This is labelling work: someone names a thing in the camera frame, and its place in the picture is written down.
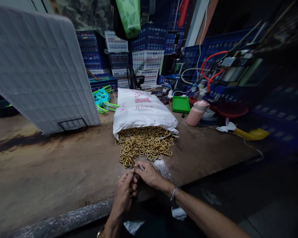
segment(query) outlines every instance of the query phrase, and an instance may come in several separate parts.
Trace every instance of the hand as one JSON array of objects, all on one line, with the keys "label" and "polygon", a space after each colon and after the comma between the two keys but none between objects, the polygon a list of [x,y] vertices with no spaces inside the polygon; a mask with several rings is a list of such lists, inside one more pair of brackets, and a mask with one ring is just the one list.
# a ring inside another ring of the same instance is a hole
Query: hand
[{"label": "hand", "polygon": [[102,81],[100,78],[97,78],[95,75],[94,75],[94,79],[98,81]]},{"label": "hand", "polygon": [[117,216],[122,216],[124,213],[129,211],[131,207],[131,197],[129,185],[132,184],[132,196],[137,195],[137,178],[130,172],[128,175],[124,173],[118,180],[116,185],[116,195],[112,211]]},{"label": "hand", "polygon": [[[142,165],[145,171],[142,171],[139,168],[139,165]],[[153,165],[149,162],[139,161],[137,162],[134,169],[135,172],[142,178],[142,180],[146,184],[157,190],[167,192],[167,190],[169,190],[169,187],[172,186],[172,184],[168,180],[163,178],[161,174],[155,169],[155,167],[153,167]]]}]

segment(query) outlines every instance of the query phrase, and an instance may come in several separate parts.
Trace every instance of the red object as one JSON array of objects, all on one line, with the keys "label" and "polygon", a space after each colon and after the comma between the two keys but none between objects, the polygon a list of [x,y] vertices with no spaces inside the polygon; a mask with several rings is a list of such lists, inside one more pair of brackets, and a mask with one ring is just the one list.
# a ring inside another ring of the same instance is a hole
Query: red object
[{"label": "red object", "polygon": [[179,19],[179,28],[185,24],[186,15],[188,13],[190,0],[183,0],[181,6],[179,8],[179,12],[181,13]]},{"label": "red object", "polygon": [[221,51],[221,52],[217,52],[217,53],[215,53],[215,54],[213,54],[213,55],[210,55],[210,56],[203,62],[202,66],[201,66],[202,74],[203,74],[204,78],[208,80],[208,92],[211,91],[211,90],[210,90],[210,83],[213,82],[213,79],[214,79],[216,76],[218,76],[218,75],[220,75],[221,73],[223,73],[225,69],[222,69],[220,72],[218,72],[218,73],[215,74],[212,78],[209,79],[209,78],[205,75],[205,73],[204,73],[204,70],[203,70],[203,69],[204,69],[204,65],[205,65],[206,62],[207,62],[210,58],[212,58],[213,56],[220,55],[220,54],[226,54],[226,53],[228,53],[228,51]]},{"label": "red object", "polygon": [[196,99],[193,98],[193,96],[189,97],[189,105],[190,107],[193,107],[193,104],[196,102]]},{"label": "red object", "polygon": [[224,102],[213,108],[217,108],[218,114],[225,118],[238,118],[248,113],[248,107],[238,102]]}]

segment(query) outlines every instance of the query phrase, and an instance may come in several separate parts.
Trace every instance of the metal stand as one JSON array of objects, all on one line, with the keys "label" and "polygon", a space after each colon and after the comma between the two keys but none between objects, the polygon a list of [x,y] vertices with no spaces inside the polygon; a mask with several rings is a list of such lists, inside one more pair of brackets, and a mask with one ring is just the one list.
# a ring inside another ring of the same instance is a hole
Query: metal stand
[{"label": "metal stand", "polygon": [[[66,130],[62,125],[61,123],[67,123],[67,122],[72,122],[72,121],[78,121],[78,120],[83,120],[84,124],[85,124],[85,129],[84,130],[78,130],[78,129],[74,129],[74,130]],[[73,133],[77,133],[77,132],[83,132],[83,131],[86,131],[87,130],[87,123],[85,122],[84,118],[78,118],[78,119],[73,119],[73,120],[68,120],[68,121],[63,121],[63,122],[59,122],[58,123],[60,125],[60,127],[63,129],[63,131],[73,131]]]}]

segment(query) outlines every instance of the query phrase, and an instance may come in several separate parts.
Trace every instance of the bracelet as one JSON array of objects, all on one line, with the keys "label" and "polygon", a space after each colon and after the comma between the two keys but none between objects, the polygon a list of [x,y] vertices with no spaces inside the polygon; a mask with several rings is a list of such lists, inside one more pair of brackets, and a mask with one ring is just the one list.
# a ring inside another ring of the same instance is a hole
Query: bracelet
[{"label": "bracelet", "polygon": [[177,184],[175,184],[175,188],[174,188],[174,190],[173,190],[173,194],[172,194],[172,197],[170,198],[170,202],[172,203],[172,207],[173,207],[173,205],[174,205],[174,197],[175,197],[175,193],[176,193],[176,190],[178,189],[178,185]]},{"label": "bracelet", "polygon": [[105,225],[103,225],[103,226],[100,228],[100,230],[99,230],[99,232],[98,232],[96,238],[100,238],[100,237],[101,237],[101,233],[102,233],[102,231],[103,231],[104,229],[105,229]]}]

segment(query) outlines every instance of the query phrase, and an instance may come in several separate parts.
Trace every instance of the yellow scoop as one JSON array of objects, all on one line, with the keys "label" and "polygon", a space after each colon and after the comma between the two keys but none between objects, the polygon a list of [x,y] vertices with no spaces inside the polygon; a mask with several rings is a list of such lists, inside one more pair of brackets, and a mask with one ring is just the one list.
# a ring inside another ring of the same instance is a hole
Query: yellow scoop
[{"label": "yellow scoop", "polygon": [[239,136],[241,136],[242,138],[244,138],[245,140],[262,140],[269,135],[269,132],[260,128],[251,130],[248,133],[236,128],[234,132]]}]

